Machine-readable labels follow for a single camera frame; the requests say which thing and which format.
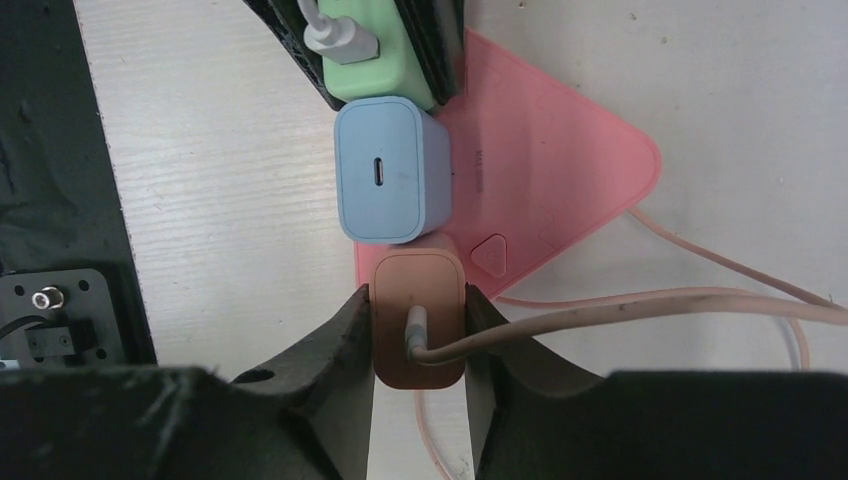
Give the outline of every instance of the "green power adapter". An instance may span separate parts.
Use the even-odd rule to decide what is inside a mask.
[[[318,0],[318,8],[328,17],[356,20],[380,42],[380,56],[371,60],[339,65],[323,59],[324,84],[333,96],[350,102],[396,95],[422,110],[436,106],[394,0]]]

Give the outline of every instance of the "cable connector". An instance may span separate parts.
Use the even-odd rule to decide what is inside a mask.
[[[424,307],[415,305],[409,309],[404,337],[407,358],[412,359],[413,350],[427,350],[427,310]]]
[[[298,0],[308,25],[303,32],[306,47],[340,64],[362,62],[380,55],[377,37],[350,17],[330,18],[318,11],[315,0]]]

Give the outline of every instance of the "white table surface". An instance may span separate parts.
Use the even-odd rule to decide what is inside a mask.
[[[239,0],[76,3],[159,360],[232,377],[353,292],[334,113]],[[654,138],[665,166],[647,212],[837,302],[848,302],[846,20],[842,0],[468,8],[471,26]],[[684,285],[766,292],[620,218],[509,293],[554,300]],[[805,327],[814,367],[848,372],[848,329]],[[542,341],[598,373],[790,367],[783,324],[742,315]],[[428,404],[451,466],[471,478],[463,385]],[[436,478],[411,394],[378,385],[374,407],[369,478]]]

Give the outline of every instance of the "white cable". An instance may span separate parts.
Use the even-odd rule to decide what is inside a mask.
[[[318,10],[317,0],[297,0],[297,6],[300,7],[300,13],[312,28],[316,30],[327,28],[327,17]]]
[[[306,19],[303,43],[313,52],[339,65],[362,62],[380,55],[373,33],[350,17],[331,18],[318,10],[316,0],[297,0]]]

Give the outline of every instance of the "power adapter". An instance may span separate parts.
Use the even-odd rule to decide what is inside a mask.
[[[447,129],[401,97],[357,100],[336,118],[339,219],[360,243],[402,244],[453,207]]]
[[[346,102],[397,95],[423,110],[436,106],[394,0],[319,0],[318,7],[326,17],[353,19],[379,41],[379,56],[370,60],[342,65],[324,57],[330,93]]]
[[[465,271],[449,236],[433,233],[394,247],[377,262],[369,283],[372,360],[391,388],[447,388],[465,372],[463,360],[423,366],[407,357],[410,309],[426,311],[426,346],[438,348],[465,337]]]

